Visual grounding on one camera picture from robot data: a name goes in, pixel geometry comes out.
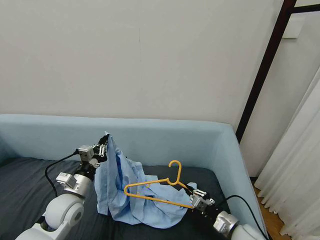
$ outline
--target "black cable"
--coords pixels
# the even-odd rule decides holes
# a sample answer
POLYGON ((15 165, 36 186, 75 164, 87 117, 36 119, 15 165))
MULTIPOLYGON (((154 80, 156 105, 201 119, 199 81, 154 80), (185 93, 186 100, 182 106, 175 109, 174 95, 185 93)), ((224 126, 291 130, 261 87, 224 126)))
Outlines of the black cable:
POLYGON ((251 207, 249 206, 249 203, 248 203, 242 196, 239 196, 239 195, 231 195, 231 196, 228 196, 228 197, 225 198, 223 201, 219 202, 219 203, 217 204, 217 206, 220 207, 223 203, 225 203, 226 201, 228 201, 229 199, 232 199, 232 198, 240 198, 242 201, 244 201, 244 203, 245 203, 245 204, 247 205, 247 207, 249 208, 249 210, 250 210, 250 212, 251 212, 251 215, 252 215, 252 217, 253 217, 253 219, 254 219, 254 221, 255 221, 255 224, 258 226, 261 234, 264 236, 264 238, 265 238, 266 240, 269 240, 269 238, 267 238, 267 236, 265 235, 264 231, 262 231, 261 227, 259 226, 259 223, 258 223, 258 221, 257 221, 257 219, 256 219, 256 217, 255 217, 254 212, 252 211, 251 207))
POLYGON ((68 158, 71 158, 71 157, 74 156, 74 155, 77 155, 78 153, 79 153, 78 150, 75 150, 74 153, 72 153, 72 154, 70 154, 69 156, 66 156, 66 157, 64 157, 64 158, 62 158, 62 159, 60 159, 60 160, 58 160, 58 161, 56 161, 56 162, 54 162, 54 163, 51 163, 50 165, 48 165, 48 166, 45 168, 45 170, 44 170, 44 175, 45 175, 46 179, 48 180, 48 182, 50 183, 50 185, 52 186, 55 197, 58 197, 58 193, 57 193, 57 190, 56 190, 56 187, 55 187, 54 183, 51 181, 51 179, 50 179, 49 176, 48 176, 48 170, 49 170, 49 168, 52 167, 52 166, 55 165, 55 164, 58 164, 58 163, 62 162, 63 160, 66 160, 66 159, 68 159, 68 158))

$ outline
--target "black metal frame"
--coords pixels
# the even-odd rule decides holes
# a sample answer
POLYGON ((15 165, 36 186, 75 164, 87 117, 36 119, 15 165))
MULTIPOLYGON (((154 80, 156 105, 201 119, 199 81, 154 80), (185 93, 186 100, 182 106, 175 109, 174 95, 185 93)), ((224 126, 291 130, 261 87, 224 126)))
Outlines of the black metal frame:
POLYGON ((280 45, 282 36, 285 32, 287 24, 289 22, 291 14, 296 13, 309 13, 309 12, 317 12, 320 11, 320 4, 314 4, 309 6, 297 6, 295 7, 297 0, 284 0, 276 23, 274 25, 269 43, 264 52, 263 59, 261 61, 259 70, 256 74, 250 95, 245 104, 238 128, 236 130, 236 138, 240 143, 246 127, 248 125, 250 116, 254 110, 256 102, 258 100, 261 89, 264 85, 266 77, 268 75, 271 64, 275 58, 276 52, 280 45))

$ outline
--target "white wall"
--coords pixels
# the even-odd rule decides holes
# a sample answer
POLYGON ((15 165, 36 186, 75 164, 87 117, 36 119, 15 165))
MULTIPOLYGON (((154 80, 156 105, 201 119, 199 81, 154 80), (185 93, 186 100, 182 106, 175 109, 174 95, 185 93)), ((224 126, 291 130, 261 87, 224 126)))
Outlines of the white wall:
POLYGON ((237 126, 281 0, 0 0, 0 113, 237 126))
POLYGON ((297 0, 295 7, 309 6, 314 4, 320 4, 320 0, 297 0))
POLYGON ((320 67, 320 13, 302 15, 299 37, 280 43, 240 144, 250 176, 266 164, 320 67))

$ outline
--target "hanger hook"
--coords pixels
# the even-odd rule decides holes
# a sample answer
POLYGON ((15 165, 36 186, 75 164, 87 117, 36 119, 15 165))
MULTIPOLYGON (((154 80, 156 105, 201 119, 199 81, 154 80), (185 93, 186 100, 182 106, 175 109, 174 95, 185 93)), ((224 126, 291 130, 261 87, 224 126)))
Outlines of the hanger hook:
POLYGON ((169 162, 169 168, 171 168, 171 165, 174 163, 178 164, 179 169, 178 169, 178 175, 176 176, 175 182, 170 182, 169 178, 167 179, 167 183, 171 186, 177 185, 180 182, 180 175, 181 175, 181 169, 182 169, 181 162, 179 162, 178 160, 172 160, 171 162, 169 162))

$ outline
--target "plastic hanger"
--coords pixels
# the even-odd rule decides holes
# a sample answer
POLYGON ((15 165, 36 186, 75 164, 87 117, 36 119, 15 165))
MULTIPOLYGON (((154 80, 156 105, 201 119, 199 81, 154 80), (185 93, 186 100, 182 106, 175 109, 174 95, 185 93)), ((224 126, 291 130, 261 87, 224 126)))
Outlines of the plastic hanger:
POLYGON ((167 200, 163 200, 163 199, 155 198, 155 197, 141 196, 141 195, 138 195, 138 194, 133 194, 133 193, 129 193, 128 192, 128 188, 131 188, 131 187, 141 186, 141 185, 150 185, 150 184, 155 184, 155 183, 164 183, 164 182, 168 183, 171 186, 179 184, 181 187, 183 187, 185 189, 188 189, 186 185, 184 185, 182 182, 180 182, 180 175, 181 175, 181 168, 182 168, 181 162, 179 162, 178 160, 172 160, 168 165, 169 168, 171 167, 171 165, 173 163, 176 163, 179 166, 178 175, 176 177, 176 181, 175 182, 170 182, 169 178, 167 177, 165 179, 160 179, 160 180, 132 183, 132 184, 128 184, 128 185, 126 185, 124 187, 124 190, 123 190, 124 194, 129 196, 129 197, 140 198, 140 199, 148 199, 148 200, 157 201, 157 202, 161 202, 161 203, 165 203, 165 204, 172 204, 172 205, 176 205, 176 206, 180 206, 180 207, 184 207, 184 208, 193 209, 194 207, 191 206, 191 205, 185 205, 185 204, 181 204, 181 203, 178 203, 178 202, 167 201, 167 200))

